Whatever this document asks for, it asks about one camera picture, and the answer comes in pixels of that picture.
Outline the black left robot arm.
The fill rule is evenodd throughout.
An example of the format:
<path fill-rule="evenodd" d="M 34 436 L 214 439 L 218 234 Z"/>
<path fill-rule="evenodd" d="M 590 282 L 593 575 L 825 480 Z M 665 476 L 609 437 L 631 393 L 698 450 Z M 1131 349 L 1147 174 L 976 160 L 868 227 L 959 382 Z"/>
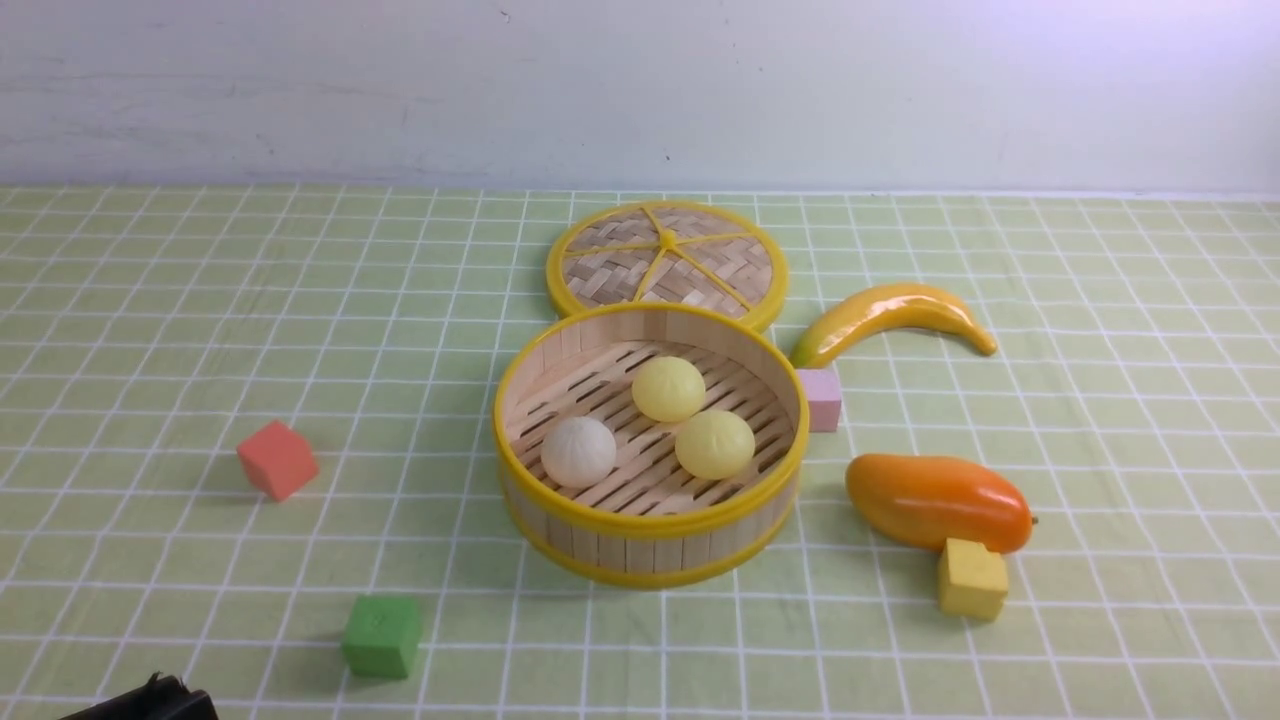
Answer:
<path fill-rule="evenodd" d="M 182 679 L 155 673 L 142 685 L 64 716 L 65 720 L 209 719 L 219 715 L 210 694 Z"/>

